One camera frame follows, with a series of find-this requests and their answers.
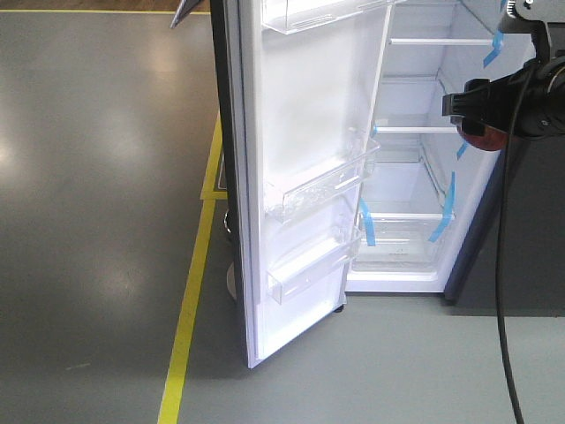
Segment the blue tape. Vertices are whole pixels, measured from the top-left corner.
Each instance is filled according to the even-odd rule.
[[[457,160],[461,159],[461,156],[463,156],[463,153],[465,153],[465,150],[467,150],[468,146],[469,142],[464,140],[459,150],[457,150]]]
[[[500,55],[502,51],[502,47],[504,46],[504,34],[500,31],[496,31],[496,34],[493,38],[493,51],[491,51],[484,59],[483,59],[483,67],[486,68],[490,65],[494,59]]]
[[[456,201],[456,174],[451,172],[451,184],[449,185],[448,195],[445,198],[445,205],[443,206],[443,218],[441,219],[438,228],[432,233],[428,241],[435,243],[440,238],[441,234],[448,228],[449,223],[453,219],[453,207]]]
[[[368,246],[377,246],[377,240],[374,237],[374,226],[373,226],[373,219],[371,218],[371,211],[369,207],[365,203],[363,199],[359,203],[361,207],[361,217],[363,218],[363,222],[365,223],[365,234],[367,237],[367,245]]]

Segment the black cable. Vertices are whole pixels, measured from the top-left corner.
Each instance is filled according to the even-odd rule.
[[[514,376],[512,375],[512,366],[510,365],[510,356],[509,356],[509,346],[506,338],[506,326],[504,324],[502,253],[506,241],[506,221],[507,221],[508,196],[509,196],[510,150],[512,146],[512,138],[514,136],[514,131],[516,129],[516,121],[518,119],[520,106],[522,105],[522,101],[524,99],[526,89],[530,85],[531,77],[536,71],[536,68],[537,66],[535,64],[531,64],[531,67],[528,70],[528,73],[526,74],[524,84],[520,89],[520,93],[516,100],[516,105],[514,106],[514,111],[512,112],[512,118],[510,120],[510,128],[508,129],[508,143],[504,155],[504,171],[502,173],[502,180],[501,180],[502,183],[501,214],[499,218],[499,230],[498,230],[498,238],[496,243],[496,270],[494,277],[494,291],[495,291],[495,299],[496,299],[496,321],[498,324],[498,334],[501,342],[502,365],[504,366],[504,375],[506,376],[508,394],[510,396],[510,402],[512,403],[512,410],[514,412],[514,417],[516,419],[517,424],[524,424],[524,418],[522,417],[520,402],[518,400],[518,395],[516,393],[516,385],[514,384]]]

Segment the refrigerator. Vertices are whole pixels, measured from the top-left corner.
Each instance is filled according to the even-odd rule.
[[[441,100],[533,56],[496,32],[502,7],[211,1],[248,367],[348,294],[442,293],[464,268],[499,154],[467,145]]]

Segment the refrigerator door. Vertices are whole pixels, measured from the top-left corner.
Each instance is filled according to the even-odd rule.
[[[237,302],[255,367],[345,302],[394,2],[211,6]]]

